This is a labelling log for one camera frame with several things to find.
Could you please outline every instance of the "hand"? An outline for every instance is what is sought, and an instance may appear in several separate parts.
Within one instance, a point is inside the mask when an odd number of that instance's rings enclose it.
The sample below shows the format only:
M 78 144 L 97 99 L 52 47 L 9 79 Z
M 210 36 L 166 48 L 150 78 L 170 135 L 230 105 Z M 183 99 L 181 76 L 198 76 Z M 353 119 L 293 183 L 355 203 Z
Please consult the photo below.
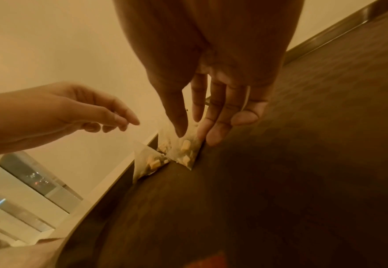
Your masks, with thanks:
M 211 76 L 211 104 L 198 136 L 217 145 L 233 126 L 252 124 L 263 115 L 303 0 L 115 4 L 178 136 L 188 125 L 181 90 L 191 82 L 193 117 L 199 121 Z
M 75 83 L 55 83 L 0 94 L 0 154 L 50 143 L 83 129 L 125 131 L 139 125 L 119 99 Z

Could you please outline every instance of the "brown carpet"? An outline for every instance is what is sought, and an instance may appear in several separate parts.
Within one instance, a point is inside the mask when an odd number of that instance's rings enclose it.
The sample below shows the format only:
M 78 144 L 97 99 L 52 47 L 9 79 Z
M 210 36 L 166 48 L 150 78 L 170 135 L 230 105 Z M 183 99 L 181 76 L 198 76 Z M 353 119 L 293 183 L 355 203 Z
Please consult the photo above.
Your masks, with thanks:
M 388 267 L 388 13 L 285 66 L 268 115 L 191 172 L 132 187 L 92 261 L 178 268 L 221 250 L 230 267 Z

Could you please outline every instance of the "outstretched hand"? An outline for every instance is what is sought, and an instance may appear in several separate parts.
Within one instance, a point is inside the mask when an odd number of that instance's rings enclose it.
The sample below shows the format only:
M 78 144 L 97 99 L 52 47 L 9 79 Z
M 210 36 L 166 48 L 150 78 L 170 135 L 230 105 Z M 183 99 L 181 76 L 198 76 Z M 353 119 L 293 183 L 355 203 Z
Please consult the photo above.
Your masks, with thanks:
M 178 136 L 188 126 L 182 89 L 191 82 L 193 117 L 199 121 L 211 76 L 211 103 L 198 136 L 213 146 L 233 126 L 252 124 L 263 115 L 303 0 L 115 4 Z
M 0 94 L 0 154 L 34 148 L 77 130 L 125 131 L 139 125 L 119 99 L 76 83 Z

